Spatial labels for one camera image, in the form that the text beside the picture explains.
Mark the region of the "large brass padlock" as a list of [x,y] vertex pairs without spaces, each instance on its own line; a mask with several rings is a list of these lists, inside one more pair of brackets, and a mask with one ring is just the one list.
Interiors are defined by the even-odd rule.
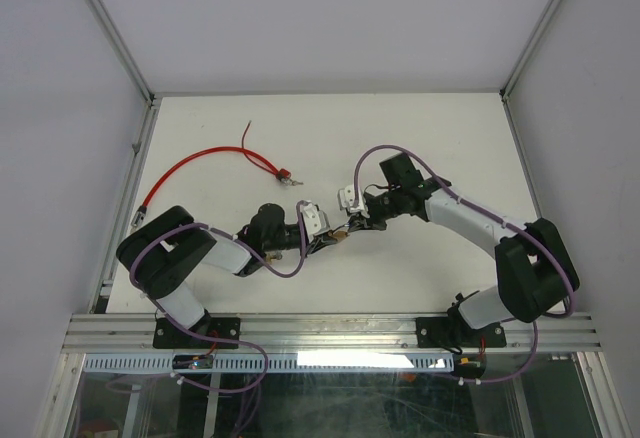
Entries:
[[329,245],[333,246],[333,245],[336,245],[338,243],[341,243],[348,236],[349,236],[349,232],[348,231],[344,231],[344,230],[330,231],[328,233],[327,240],[328,240]]

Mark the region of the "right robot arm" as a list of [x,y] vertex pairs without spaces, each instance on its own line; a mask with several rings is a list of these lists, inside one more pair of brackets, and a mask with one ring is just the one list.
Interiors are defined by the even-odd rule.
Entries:
[[408,215],[456,233],[495,263],[496,283],[460,295],[447,311],[448,336],[459,345],[503,321],[533,323],[563,319],[575,311],[577,272],[556,225],[545,218],[518,221],[462,195],[412,152],[393,146],[380,168],[387,185],[372,195],[357,182],[338,192],[350,231],[383,231],[389,220]]

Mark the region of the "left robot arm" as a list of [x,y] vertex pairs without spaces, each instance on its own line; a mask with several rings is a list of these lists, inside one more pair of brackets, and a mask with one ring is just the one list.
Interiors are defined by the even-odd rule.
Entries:
[[122,241],[116,257],[133,286],[166,315],[157,328],[164,339],[192,347],[208,337],[232,339],[231,327],[212,317],[186,284],[187,277],[202,263],[246,277],[283,251],[297,250],[305,260],[347,236],[333,229],[313,203],[301,202],[296,216],[295,223],[287,224],[284,209],[267,203],[237,234],[228,235],[196,224],[186,209],[174,206]]

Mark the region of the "small brass padlock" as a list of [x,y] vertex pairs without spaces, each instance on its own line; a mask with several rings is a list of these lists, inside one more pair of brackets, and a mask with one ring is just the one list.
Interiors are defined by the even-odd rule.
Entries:
[[274,262],[277,262],[279,260],[281,260],[283,258],[283,255],[280,251],[275,251],[275,252],[268,252],[265,255],[265,261],[269,264],[272,264]]

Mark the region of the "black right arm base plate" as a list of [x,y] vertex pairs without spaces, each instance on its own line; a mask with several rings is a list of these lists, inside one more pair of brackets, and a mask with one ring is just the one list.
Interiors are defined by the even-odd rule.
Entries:
[[461,353],[464,348],[507,346],[504,328],[499,323],[474,329],[465,322],[448,316],[417,317],[415,328],[419,348],[441,348]]

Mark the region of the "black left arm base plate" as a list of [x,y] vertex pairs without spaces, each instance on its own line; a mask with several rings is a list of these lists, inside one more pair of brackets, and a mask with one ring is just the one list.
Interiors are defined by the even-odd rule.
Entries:
[[156,320],[155,334],[152,346],[155,349],[237,349],[240,338],[241,319],[237,317],[204,316],[192,328],[192,333],[222,339],[223,342],[213,343],[196,338],[185,333],[172,324],[167,318]]

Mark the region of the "aluminium mounting rail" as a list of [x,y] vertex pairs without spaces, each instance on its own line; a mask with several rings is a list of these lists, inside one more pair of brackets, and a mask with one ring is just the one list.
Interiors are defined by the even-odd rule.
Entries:
[[[221,314],[215,336],[257,344],[268,352],[320,349],[435,351],[458,346],[467,353],[525,353],[533,343],[542,353],[599,352],[591,317],[540,318],[535,325],[510,321],[469,338],[453,337],[439,314]],[[178,350],[191,338],[152,313],[87,314],[71,318],[65,353],[128,353]]]

